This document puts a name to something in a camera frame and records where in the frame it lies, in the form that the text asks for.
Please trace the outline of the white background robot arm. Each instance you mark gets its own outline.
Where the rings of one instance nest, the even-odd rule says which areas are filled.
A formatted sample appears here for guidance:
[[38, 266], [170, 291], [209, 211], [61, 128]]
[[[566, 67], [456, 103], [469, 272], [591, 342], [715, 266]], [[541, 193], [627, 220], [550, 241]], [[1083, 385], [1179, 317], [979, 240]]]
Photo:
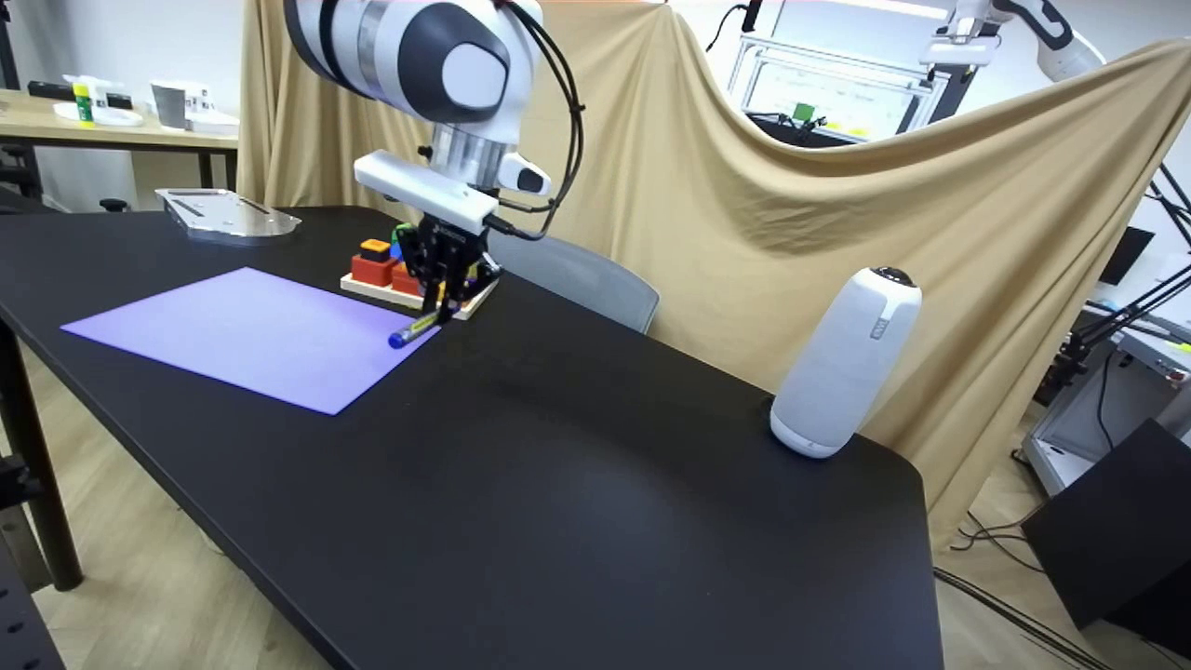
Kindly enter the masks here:
[[1036, 67], [1049, 82], [1067, 82], [1105, 65], [1055, 0], [952, 0], [922, 61], [932, 67], [988, 67], [1002, 54], [1007, 29], [1028, 33]]

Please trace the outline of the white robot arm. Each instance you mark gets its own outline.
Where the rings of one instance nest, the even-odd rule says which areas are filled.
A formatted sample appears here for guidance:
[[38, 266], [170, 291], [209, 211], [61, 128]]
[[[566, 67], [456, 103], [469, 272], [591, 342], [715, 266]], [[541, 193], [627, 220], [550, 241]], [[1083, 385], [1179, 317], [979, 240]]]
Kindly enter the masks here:
[[550, 187], [518, 153], [538, 15], [538, 0], [282, 0], [292, 45], [317, 74], [431, 128], [426, 163], [376, 148], [354, 162], [354, 180], [421, 216], [406, 267], [436, 322], [464, 302], [500, 193]]

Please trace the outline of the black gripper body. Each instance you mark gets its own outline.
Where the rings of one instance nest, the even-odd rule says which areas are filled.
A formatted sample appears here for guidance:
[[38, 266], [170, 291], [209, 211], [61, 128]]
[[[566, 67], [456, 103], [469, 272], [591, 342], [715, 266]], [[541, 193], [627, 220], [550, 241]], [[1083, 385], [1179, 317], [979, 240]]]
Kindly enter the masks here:
[[402, 261], [409, 275], [426, 288], [451, 282], [464, 288], [480, 275], [484, 240], [463, 226], [451, 226], [436, 216], [409, 224], [402, 231]]

